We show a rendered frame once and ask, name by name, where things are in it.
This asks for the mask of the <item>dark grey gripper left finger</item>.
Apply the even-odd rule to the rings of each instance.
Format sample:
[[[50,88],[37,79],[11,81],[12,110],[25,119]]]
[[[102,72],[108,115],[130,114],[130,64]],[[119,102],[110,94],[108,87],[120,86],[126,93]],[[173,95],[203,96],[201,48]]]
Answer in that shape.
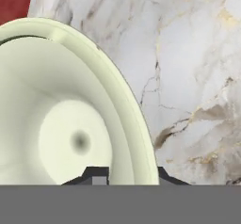
[[[87,167],[81,176],[64,183],[64,185],[109,185],[108,175],[109,168],[107,167]]]

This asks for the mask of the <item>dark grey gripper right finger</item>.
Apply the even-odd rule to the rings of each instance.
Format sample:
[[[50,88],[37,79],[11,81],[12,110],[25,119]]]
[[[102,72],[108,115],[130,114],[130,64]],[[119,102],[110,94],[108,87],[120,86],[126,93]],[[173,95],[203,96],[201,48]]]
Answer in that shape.
[[[169,183],[172,183],[172,184],[178,184],[178,185],[187,185],[186,182],[183,182],[179,179],[176,179],[174,177],[171,177],[167,174],[167,172],[165,171],[164,168],[162,167],[159,167],[158,168],[158,173],[159,173],[159,177],[165,181],[168,181]]]

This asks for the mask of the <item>pale green bowl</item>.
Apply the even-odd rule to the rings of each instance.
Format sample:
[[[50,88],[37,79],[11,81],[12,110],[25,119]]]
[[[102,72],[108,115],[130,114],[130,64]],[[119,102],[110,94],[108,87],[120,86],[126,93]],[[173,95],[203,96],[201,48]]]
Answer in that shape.
[[[0,26],[0,185],[159,182],[137,100],[108,56],[42,18]]]

